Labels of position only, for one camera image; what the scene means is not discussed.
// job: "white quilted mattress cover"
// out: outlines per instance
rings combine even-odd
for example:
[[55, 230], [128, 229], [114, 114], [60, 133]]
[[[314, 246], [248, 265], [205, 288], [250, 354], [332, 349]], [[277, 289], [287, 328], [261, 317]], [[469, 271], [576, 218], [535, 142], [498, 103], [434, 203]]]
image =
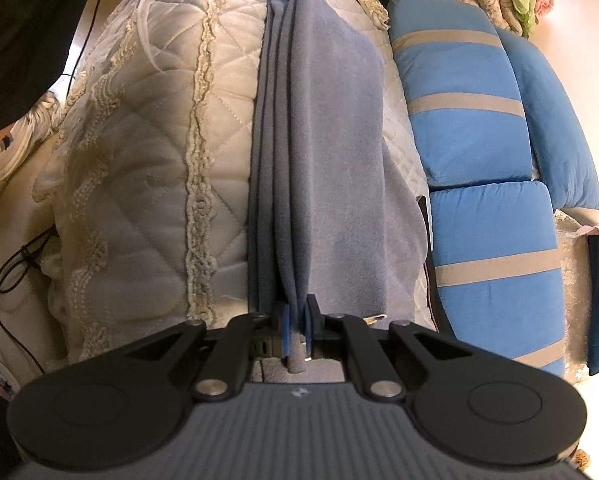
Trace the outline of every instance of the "white quilted mattress cover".
[[[326, 1], [381, 52], [383, 133], [408, 187], [427, 196], [385, 27], [357, 0]], [[70, 361], [187, 316], [218, 327], [247, 311], [265, 14], [266, 0], [124, 0], [85, 60], [35, 187], [52, 199], [62, 236], [61, 254], [49, 255], [64, 268], [51, 303]], [[405, 301], [432, 327], [423, 272]]]

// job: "metal screw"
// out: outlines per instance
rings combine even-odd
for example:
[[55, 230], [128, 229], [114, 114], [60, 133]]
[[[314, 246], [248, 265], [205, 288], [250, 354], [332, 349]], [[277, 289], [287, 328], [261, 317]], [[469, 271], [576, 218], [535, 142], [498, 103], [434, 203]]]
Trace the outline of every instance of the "metal screw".
[[214, 397], [225, 394], [228, 390], [228, 384], [219, 379], [204, 379], [195, 384], [195, 389], [202, 395]]
[[402, 393], [402, 386], [395, 381], [377, 381], [371, 384], [371, 393], [378, 397], [395, 397]]

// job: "blue pillow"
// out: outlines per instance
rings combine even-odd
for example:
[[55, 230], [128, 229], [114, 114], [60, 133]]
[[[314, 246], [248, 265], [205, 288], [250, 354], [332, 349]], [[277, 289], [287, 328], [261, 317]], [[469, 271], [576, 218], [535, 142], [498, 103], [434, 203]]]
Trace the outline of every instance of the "blue pillow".
[[541, 182], [431, 193], [439, 298], [457, 338], [564, 374], [564, 291]]
[[515, 73], [486, 14], [457, 0], [391, 0], [388, 13], [429, 185], [530, 180]]
[[591, 150], [564, 87], [528, 40], [497, 29], [511, 60], [531, 144], [553, 209], [599, 209], [599, 181]]

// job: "black cord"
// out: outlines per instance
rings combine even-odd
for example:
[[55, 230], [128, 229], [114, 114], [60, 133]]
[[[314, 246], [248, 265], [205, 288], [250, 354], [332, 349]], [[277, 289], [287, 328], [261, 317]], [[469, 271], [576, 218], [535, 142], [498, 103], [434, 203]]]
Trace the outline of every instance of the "black cord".
[[[84, 40], [84, 44], [82, 45], [82, 50], [80, 50], [80, 54], [78, 55], [78, 60], [75, 62], [75, 66], [73, 67], [73, 72], [71, 72], [70, 74], [62, 74], [62, 75], [70, 75], [71, 81], [75, 80], [75, 71], [78, 69], [78, 65], [80, 64], [80, 60], [82, 59], [82, 56], [84, 56], [84, 51], [86, 50], [86, 44], [88, 43], [88, 40], [91, 37], [91, 33], [93, 32], [93, 27], [95, 27], [96, 17], [97, 17], [97, 9], [99, 9], [99, 4], [101, 3], [101, 1], [102, 0], [96, 1], [96, 8], [93, 10], [93, 18], [91, 19], [91, 25], [90, 25], [90, 27], [88, 27], [88, 32], [86, 33], [86, 39]], [[72, 83], [69, 83], [67, 91], [66, 91], [66, 99], [67, 100], [68, 100], [68, 94], [70, 93], [71, 86], [72, 86]]]
[[[27, 275], [28, 271], [31, 270], [31, 268], [40, 268], [36, 261], [38, 256], [42, 254], [42, 251], [46, 247], [46, 244], [49, 242], [49, 240], [57, 235], [58, 232], [55, 229], [55, 225], [49, 227], [42, 234], [33, 238], [33, 240], [31, 240], [25, 246], [22, 246], [22, 248], [20, 248], [20, 250], [17, 251], [17, 253], [13, 254], [13, 256], [11, 256], [4, 263], [4, 265], [2, 265], [2, 267], [0, 268], [0, 294], [7, 294], [11, 292], [14, 288], [16, 288], [16, 286], [22, 282], [22, 280]], [[10, 276], [11, 272], [13, 272], [15, 269], [17, 269], [17, 267], [21, 265], [24, 265], [24, 271], [22, 272], [22, 275], [16, 280], [16, 282], [13, 285], [7, 288], [2, 288], [4, 282]], [[24, 350], [24, 352], [28, 354], [28, 356], [33, 360], [35, 365], [40, 369], [40, 372], [44, 374], [44, 368], [42, 368], [42, 365], [39, 363], [39, 361], [35, 358], [31, 351], [17, 337], [15, 337], [11, 333], [11, 331], [7, 329], [6, 326], [4, 326], [4, 323], [1, 319], [0, 327], [15, 344], [17, 344], [22, 350]]]

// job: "white logo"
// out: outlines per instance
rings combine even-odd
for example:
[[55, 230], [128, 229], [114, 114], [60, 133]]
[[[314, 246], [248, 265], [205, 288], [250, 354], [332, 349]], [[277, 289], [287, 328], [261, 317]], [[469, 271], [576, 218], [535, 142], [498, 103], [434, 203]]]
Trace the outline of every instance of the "white logo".
[[293, 390], [291, 392], [291, 395], [293, 397], [297, 397], [298, 399], [302, 399], [303, 397], [306, 397], [308, 394], [310, 394], [310, 392], [306, 388], [298, 388], [297, 390]]

